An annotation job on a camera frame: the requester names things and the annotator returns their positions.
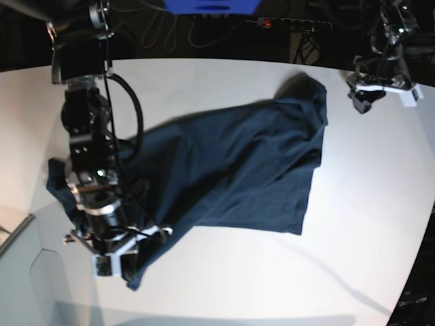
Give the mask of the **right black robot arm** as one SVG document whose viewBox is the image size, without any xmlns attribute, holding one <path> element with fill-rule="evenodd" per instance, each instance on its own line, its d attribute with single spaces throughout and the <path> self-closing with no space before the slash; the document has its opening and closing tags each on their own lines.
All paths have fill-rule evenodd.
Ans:
<svg viewBox="0 0 435 326">
<path fill-rule="evenodd" d="M 165 241 L 168 226 L 148 217 L 128 217 L 139 197 L 126 182 L 123 166 L 140 153 L 143 112 L 133 89 L 113 71 L 109 42 L 113 37 L 108 1 L 78 1 L 47 23 L 52 39 L 52 82 L 62 84 L 60 113 L 69 136 L 65 184 L 80 215 L 66 241 L 78 242 L 91 254 L 95 276 L 131 279 L 142 240 Z M 109 91 L 98 82 L 115 81 L 129 94 L 137 118 L 137 136 L 123 158 L 124 142 L 116 136 Z"/>
</svg>

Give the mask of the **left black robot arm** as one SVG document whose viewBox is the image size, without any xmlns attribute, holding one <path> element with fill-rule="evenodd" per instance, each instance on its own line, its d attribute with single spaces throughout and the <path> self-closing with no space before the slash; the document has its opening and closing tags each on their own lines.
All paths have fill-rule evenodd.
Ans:
<svg viewBox="0 0 435 326">
<path fill-rule="evenodd" d="M 355 71 L 346 79 L 348 97 L 361 114 L 388 93 L 398 94 L 404 107 L 423 99 L 420 85 L 411 78 L 403 43 L 418 27 L 410 1 L 381 1 L 380 22 L 370 37 L 372 55 L 354 58 Z"/>
</svg>

